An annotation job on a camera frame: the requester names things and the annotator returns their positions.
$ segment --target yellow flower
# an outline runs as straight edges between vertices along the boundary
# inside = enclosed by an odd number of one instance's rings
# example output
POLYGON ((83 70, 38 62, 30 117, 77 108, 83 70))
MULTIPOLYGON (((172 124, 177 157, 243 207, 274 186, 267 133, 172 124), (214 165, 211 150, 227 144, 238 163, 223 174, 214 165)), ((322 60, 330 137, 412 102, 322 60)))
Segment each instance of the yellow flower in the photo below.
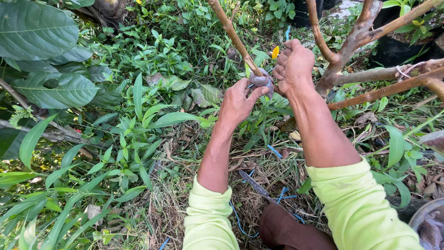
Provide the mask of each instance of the yellow flower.
POLYGON ((279 54, 279 46, 276 46, 273 49, 273 53, 271 53, 271 59, 276 59, 278 57, 279 54))

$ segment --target yellow-green sleeve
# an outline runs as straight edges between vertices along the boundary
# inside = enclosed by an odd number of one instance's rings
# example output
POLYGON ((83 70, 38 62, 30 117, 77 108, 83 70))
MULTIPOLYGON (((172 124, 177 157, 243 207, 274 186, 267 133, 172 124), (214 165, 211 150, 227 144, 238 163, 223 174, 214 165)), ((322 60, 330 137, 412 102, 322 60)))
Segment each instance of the yellow-green sleeve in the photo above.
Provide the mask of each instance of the yellow-green sleeve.
POLYGON ((233 212, 228 201, 231 188, 224 193, 210 191, 194 177, 186 209, 183 250, 238 250, 239 245, 227 217, 233 212))
POLYGON ((339 250, 422 250, 417 233, 398 219, 365 158, 342 167, 307 167, 339 250))

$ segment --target knife blade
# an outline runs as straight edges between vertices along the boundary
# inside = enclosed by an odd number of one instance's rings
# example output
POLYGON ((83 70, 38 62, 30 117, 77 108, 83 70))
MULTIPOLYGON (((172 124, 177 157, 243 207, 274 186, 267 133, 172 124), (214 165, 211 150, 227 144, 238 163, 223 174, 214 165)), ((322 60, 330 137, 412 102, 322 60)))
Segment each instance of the knife blade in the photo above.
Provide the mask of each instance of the knife blade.
POLYGON ((253 180, 253 178, 251 178, 247 173, 245 173, 245 171, 239 169, 239 173, 248 183, 250 183, 254 187, 254 190, 256 190, 256 192, 258 192, 260 195, 266 198, 270 196, 270 193, 268 193, 261 185, 253 180))

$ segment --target brown pants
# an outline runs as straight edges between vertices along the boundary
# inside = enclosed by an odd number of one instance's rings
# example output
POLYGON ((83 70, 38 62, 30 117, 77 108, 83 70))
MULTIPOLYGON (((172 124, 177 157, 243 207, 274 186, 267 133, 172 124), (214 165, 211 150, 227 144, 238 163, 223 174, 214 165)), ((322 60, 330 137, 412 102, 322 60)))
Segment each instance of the brown pants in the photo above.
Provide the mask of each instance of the brown pants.
POLYGON ((284 207, 269 204, 262 212, 259 236, 271 250, 337 250, 326 232, 297 222, 284 207))

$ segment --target person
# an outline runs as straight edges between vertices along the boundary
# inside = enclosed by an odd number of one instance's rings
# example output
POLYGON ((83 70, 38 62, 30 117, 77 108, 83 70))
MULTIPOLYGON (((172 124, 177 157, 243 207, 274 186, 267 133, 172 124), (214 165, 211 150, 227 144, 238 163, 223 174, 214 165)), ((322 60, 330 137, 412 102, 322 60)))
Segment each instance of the person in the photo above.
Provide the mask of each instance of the person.
MULTIPOLYGON (((333 238, 313 225, 298 223, 281 205, 270 204, 259 222, 262 241, 272 250, 423 249, 416 232, 398 219, 369 164, 334 122, 323 98, 315 91, 311 78, 313 53, 297 39, 286 41, 285 46, 273 76, 296 117, 306 170, 313 191, 325 204, 333 238)), ((266 87, 260 87, 247 97, 249 84, 243 78, 225 93, 194 177, 184 219, 183 250, 239 249, 227 219, 232 213, 228 154, 236 126, 249 116, 256 100, 268 92, 266 87)))

